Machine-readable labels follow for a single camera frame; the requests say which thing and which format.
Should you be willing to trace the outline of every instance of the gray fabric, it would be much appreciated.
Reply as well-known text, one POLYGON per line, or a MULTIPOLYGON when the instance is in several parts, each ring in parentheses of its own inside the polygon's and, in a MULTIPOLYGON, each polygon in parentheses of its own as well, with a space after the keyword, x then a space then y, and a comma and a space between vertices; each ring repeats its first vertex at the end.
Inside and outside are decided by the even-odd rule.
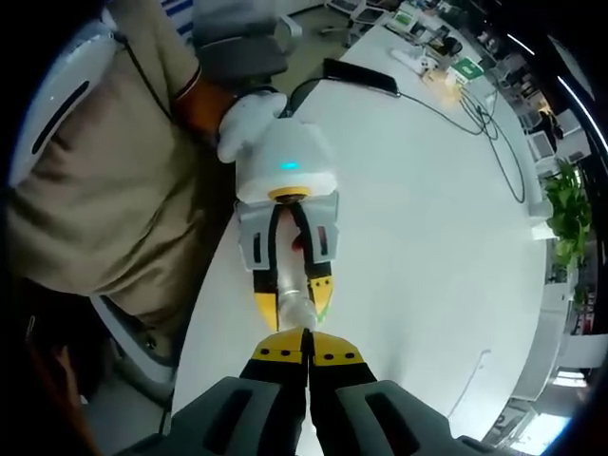
POLYGON ((237 36, 273 35, 275 0, 198 0, 193 23, 196 48, 237 36))
POLYGON ((196 49, 202 74, 216 82, 268 78, 287 70, 287 60, 275 39, 244 37, 196 49))

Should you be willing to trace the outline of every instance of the white table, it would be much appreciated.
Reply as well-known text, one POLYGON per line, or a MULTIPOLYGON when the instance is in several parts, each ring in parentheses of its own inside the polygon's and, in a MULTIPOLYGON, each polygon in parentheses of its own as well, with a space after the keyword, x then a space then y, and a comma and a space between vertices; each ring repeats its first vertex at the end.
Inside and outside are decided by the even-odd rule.
MULTIPOLYGON (((376 27, 345 61, 394 76, 440 107, 376 27)), ((476 90, 490 92, 489 82, 476 90)), ((473 127, 460 107, 445 109, 473 127)), ((322 82, 296 116, 323 129, 340 191, 332 307, 320 328, 355 344, 378 379, 391 379, 445 415, 454 435, 481 439, 513 390, 530 350, 544 283, 545 244, 532 239, 527 204, 509 193, 483 136, 473 137, 406 99, 322 82)), ((528 201, 541 199, 517 117, 499 98, 495 118, 517 151, 528 201)), ((497 150, 516 191, 504 141, 497 150)), ((233 217, 185 340, 173 412, 237 376, 269 334, 243 267, 233 217)), ((319 454, 305 422, 298 454, 319 454)))

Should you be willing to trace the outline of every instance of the green leaves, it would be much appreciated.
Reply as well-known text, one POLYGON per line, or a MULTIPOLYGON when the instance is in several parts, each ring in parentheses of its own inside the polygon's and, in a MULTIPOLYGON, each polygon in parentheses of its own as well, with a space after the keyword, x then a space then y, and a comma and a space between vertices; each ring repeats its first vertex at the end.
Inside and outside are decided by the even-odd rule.
POLYGON ((591 230, 591 207, 574 167, 567 161, 558 161, 558 165, 560 174, 544 183, 544 190, 553 205, 553 217, 547 224, 560 238, 557 260, 567 266, 584 255, 585 242, 591 230))

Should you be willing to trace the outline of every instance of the beige shirt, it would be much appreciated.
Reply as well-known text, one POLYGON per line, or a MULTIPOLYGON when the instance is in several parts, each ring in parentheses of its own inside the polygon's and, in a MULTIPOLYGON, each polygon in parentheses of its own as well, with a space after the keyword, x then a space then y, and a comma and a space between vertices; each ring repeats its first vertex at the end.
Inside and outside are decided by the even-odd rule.
MULTIPOLYGON (((116 0, 109 9, 168 108, 196 81, 198 61, 157 1, 116 0)), ((200 267, 200 160, 208 159, 119 50, 14 192, 14 269, 52 290, 109 295, 160 324, 192 292, 200 267)))

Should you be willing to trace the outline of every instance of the office desk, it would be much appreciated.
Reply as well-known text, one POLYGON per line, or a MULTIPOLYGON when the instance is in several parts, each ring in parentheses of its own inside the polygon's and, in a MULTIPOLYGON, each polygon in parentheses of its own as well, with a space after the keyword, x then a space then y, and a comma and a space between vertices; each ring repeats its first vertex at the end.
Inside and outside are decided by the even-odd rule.
MULTIPOLYGON (((403 92, 439 107, 388 56, 401 45, 376 27, 344 60, 391 74, 403 92)), ((481 82, 475 90, 491 88, 481 82)), ((460 107, 445 113, 473 127, 460 107)), ((486 137, 406 99, 324 81, 296 116, 320 125, 337 163, 340 238, 332 307, 320 330, 355 344, 378 379, 450 415, 455 435, 482 438, 522 371, 542 302, 545 246, 532 239, 527 204, 509 193, 486 137)), ((520 157, 528 200, 540 200, 525 138, 502 98, 495 118, 520 157)), ((521 191, 504 142, 497 151, 521 191)), ((192 315, 173 411, 239 375, 268 334, 233 217, 192 315)), ((298 454, 315 454, 315 440, 307 421, 298 454)))

